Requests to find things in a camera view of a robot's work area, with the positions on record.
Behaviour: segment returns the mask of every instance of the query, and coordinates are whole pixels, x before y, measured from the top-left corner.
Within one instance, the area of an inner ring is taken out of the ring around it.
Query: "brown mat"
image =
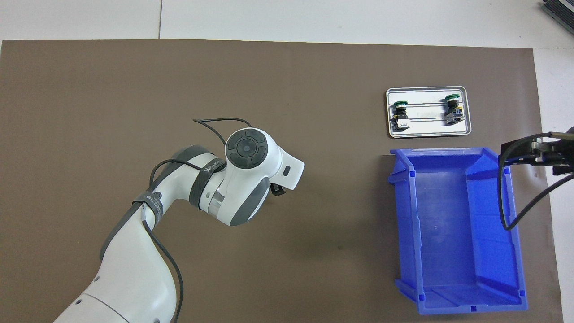
[[[224,156],[193,118],[242,117],[307,167],[228,228],[185,201],[157,235],[183,271],[180,322],[561,322],[548,199],[520,225],[530,310],[419,316],[400,272],[392,148],[488,146],[540,131],[531,49],[240,41],[4,41],[0,294],[5,321],[54,320],[149,172],[184,146]],[[472,133],[394,140],[390,87],[462,85]],[[241,124],[217,124],[228,136]],[[519,207],[545,185],[514,170]]]

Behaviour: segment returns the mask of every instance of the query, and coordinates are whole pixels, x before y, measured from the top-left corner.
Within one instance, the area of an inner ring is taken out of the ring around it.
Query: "wire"
[[[198,124],[204,125],[206,126],[208,129],[210,129],[211,131],[213,131],[218,137],[219,139],[223,142],[223,145],[225,145],[225,139],[223,139],[222,135],[215,130],[212,126],[208,125],[206,122],[212,122],[212,121],[223,121],[223,120],[234,120],[234,121],[241,121],[244,122],[245,124],[247,124],[249,127],[251,127],[251,124],[249,122],[247,122],[246,120],[240,119],[240,118],[216,118],[216,119],[193,119],[193,121],[197,122]],[[186,166],[190,166],[198,171],[201,171],[201,167],[196,166],[192,163],[189,163],[187,161],[182,161],[182,160],[177,160],[177,159],[166,159],[163,160],[161,162],[159,162],[152,170],[152,173],[149,176],[149,187],[152,188],[153,187],[153,181],[154,178],[156,177],[156,172],[157,170],[163,166],[164,164],[167,163],[178,163],[178,164],[182,164],[182,165],[186,165]],[[169,262],[171,262],[173,268],[176,271],[177,274],[177,280],[179,281],[179,301],[177,303],[177,309],[174,315],[174,319],[173,319],[173,323],[177,323],[177,319],[179,318],[180,312],[181,312],[181,306],[183,304],[183,278],[181,276],[181,271],[179,269],[179,266],[177,265],[175,259],[172,257],[172,255],[169,253],[169,251],[164,247],[163,244],[161,244],[160,240],[156,237],[156,235],[154,235],[154,233],[152,232],[152,230],[149,228],[149,225],[147,223],[147,221],[142,220],[142,224],[143,224],[143,228],[146,230],[146,232],[148,233],[148,236],[150,237],[150,239],[156,244],[156,246],[164,253],[164,255],[169,259]]]
[[[225,121],[225,120],[241,121],[242,123],[246,124],[248,127],[252,127],[251,124],[249,123],[249,121],[247,121],[245,119],[240,119],[240,118],[213,118],[213,119],[198,119],[198,120],[203,121],[203,122]]]
[[[216,134],[219,137],[219,140],[221,140],[221,142],[223,143],[223,145],[225,145],[225,139],[223,138],[223,136],[217,131],[215,130],[215,128],[213,128],[212,126],[208,125],[207,122],[213,122],[213,121],[241,121],[244,124],[246,124],[249,127],[252,127],[251,124],[244,119],[240,119],[240,118],[214,118],[214,119],[193,119],[194,122],[197,122],[198,124],[205,126],[206,128],[208,128],[209,130],[213,131],[214,134]]]
[[[186,166],[190,166],[190,167],[192,167],[192,168],[195,168],[195,169],[198,170],[198,171],[201,171],[201,167],[196,166],[196,165],[194,165],[194,164],[192,164],[192,163],[189,163],[189,162],[187,162],[187,161],[177,160],[177,159],[166,159],[166,160],[160,162],[159,164],[157,164],[157,165],[153,168],[151,175],[149,175],[149,187],[153,187],[153,179],[154,179],[154,177],[156,177],[156,171],[157,171],[157,169],[160,168],[162,165],[167,164],[167,163],[183,164],[183,165],[186,165]]]
[[[510,156],[510,154],[512,153],[513,150],[516,149],[516,147],[518,147],[521,144],[524,144],[528,141],[532,141],[533,139],[537,139],[537,138],[543,138],[543,137],[548,137],[548,138],[554,138],[554,134],[557,133],[552,133],[552,132],[547,132],[547,133],[537,133],[537,134],[533,134],[531,136],[528,137],[524,137],[521,139],[516,140],[515,142],[513,142],[505,151],[503,154],[501,154],[498,158],[498,210],[500,212],[500,217],[501,217],[501,223],[502,226],[504,227],[505,230],[512,230],[517,224],[518,222],[524,217],[524,215],[536,204],[538,203],[538,201],[540,201],[544,196],[548,195],[551,191],[553,191],[554,189],[556,189],[557,187],[559,187],[560,185],[566,183],[567,181],[571,180],[572,178],[574,178],[574,174],[566,176],[564,178],[562,178],[561,180],[559,180],[558,182],[554,183],[553,185],[547,187],[544,191],[540,192],[540,194],[536,195],[532,201],[530,201],[525,207],[524,209],[522,209],[522,211],[520,211],[520,213],[518,213],[518,215],[516,216],[516,218],[514,220],[512,220],[512,222],[509,224],[506,223],[506,216],[504,214],[504,206],[502,203],[502,173],[504,170],[505,166],[509,166],[506,165],[506,160],[508,159],[508,157]]]
[[[193,119],[194,122],[197,122],[198,124],[207,127],[209,130],[213,131],[214,134],[216,134],[219,137],[219,140],[221,140],[221,142],[223,143],[223,145],[225,145],[225,139],[223,139],[223,136],[214,129],[214,127],[206,124],[205,122],[203,122],[202,120],[198,120],[198,119]]]
[[[164,255],[169,259],[169,262],[171,262],[173,268],[176,270],[177,279],[179,281],[179,286],[180,286],[180,295],[179,295],[179,301],[177,303],[177,309],[176,309],[175,315],[173,317],[174,318],[173,323],[177,323],[177,319],[179,318],[179,314],[181,312],[181,305],[183,304],[183,278],[181,277],[181,271],[180,271],[179,267],[177,266],[176,261],[173,259],[172,255],[169,254],[169,251],[164,247],[164,245],[161,244],[161,242],[156,237],[156,235],[153,234],[152,230],[148,226],[148,223],[145,220],[143,220],[142,223],[143,223],[143,228],[146,230],[149,237],[153,240],[153,242],[156,244],[156,246],[164,253]]]
[[[553,190],[555,190],[556,188],[558,188],[560,185],[566,183],[567,181],[571,180],[574,178],[574,174],[570,174],[562,179],[560,179],[558,182],[550,185],[549,187],[547,187],[544,191],[540,192],[540,194],[536,195],[532,201],[530,201],[525,207],[524,209],[522,209],[522,211],[520,211],[520,213],[518,213],[518,215],[516,216],[516,219],[514,219],[514,221],[512,221],[512,223],[509,225],[510,229],[512,229],[514,226],[516,226],[516,224],[518,223],[518,221],[520,221],[524,215],[526,214],[526,212],[528,212],[536,203],[538,203],[543,197],[545,197],[546,195],[548,195],[548,193],[552,192]]]

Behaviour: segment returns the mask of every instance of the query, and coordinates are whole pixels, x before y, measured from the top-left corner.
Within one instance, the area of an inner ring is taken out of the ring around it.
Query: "velcro strap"
[[[195,178],[195,181],[191,186],[191,191],[189,191],[189,203],[191,203],[191,205],[201,210],[199,207],[199,200],[201,199],[201,195],[203,194],[203,190],[205,189],[207,182],[210,181],[211,176],[214,173],[222,170],[225,165],[225,160],[221,158],[214,158],[209,163],[205,164]]]
[[[160,222],[161,217],[164,216],[164,206],[160,201],[161,193],[144,191],[142,194],[138,195],[132,203],[143,202],[153,211],[156,217],[156,225]]]

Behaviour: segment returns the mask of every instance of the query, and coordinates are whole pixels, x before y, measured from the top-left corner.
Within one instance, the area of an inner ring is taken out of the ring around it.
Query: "blue storage bin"
[[[498,155],[488,148],[398,149],[395,186],[400,292],[420,314],[526,310],[517,228],[505,231]],[[510,169],[505,213],[516,216]]]

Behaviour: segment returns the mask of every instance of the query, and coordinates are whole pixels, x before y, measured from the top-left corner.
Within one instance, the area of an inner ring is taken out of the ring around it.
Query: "circular button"
[[[237,143],[237,153],[240,154],[241,157],[251,157],[255,155],[256,151],[257,144],[253,139],[245,138]]]

